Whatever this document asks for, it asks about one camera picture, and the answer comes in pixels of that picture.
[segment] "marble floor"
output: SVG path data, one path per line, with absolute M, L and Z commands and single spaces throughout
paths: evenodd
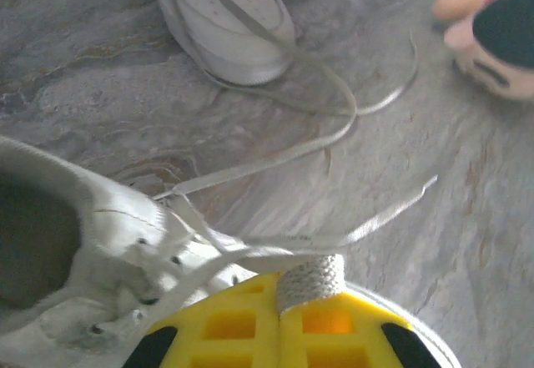
M 299 45 L 362 106 L 406 81 L 410 30 L 419 76 L 325 152 L 200 191 L 195 204 L 227 234 L 328 236 L 437 167 L 419 204 L 347 251 L 349 278 L 416 313 L 465 367 L 534 366 L 532 107 L 451 68 L 431 0 L 285 1 Z M 0 60 L 0 133 L 148 194 L 341 124 L 215 87 L 154 0 L 0 0 Z M 340 102 L 298 63 L 270 87 Z

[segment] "stuffed toy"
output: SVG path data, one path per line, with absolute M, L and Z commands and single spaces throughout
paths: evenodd
M 456 65 L 492 93 L 534 103 L 534 0 L 436 0 Z

